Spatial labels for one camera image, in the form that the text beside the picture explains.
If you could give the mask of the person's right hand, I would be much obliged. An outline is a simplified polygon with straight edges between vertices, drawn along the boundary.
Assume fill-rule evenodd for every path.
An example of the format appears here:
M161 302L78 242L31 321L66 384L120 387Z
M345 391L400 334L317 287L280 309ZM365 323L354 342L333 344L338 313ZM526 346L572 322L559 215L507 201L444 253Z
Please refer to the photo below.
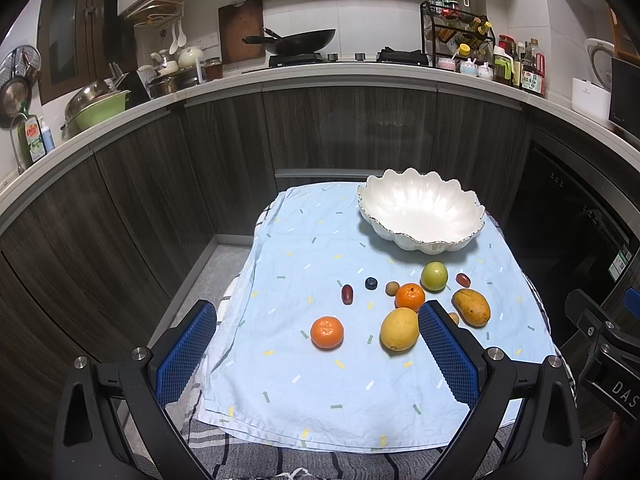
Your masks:
M596 452L594 452L587 470L584 474L585 480L600 479L605 471L614 463L615 457L623 446L625 424L617 414L613 415L612 422L601 441Z

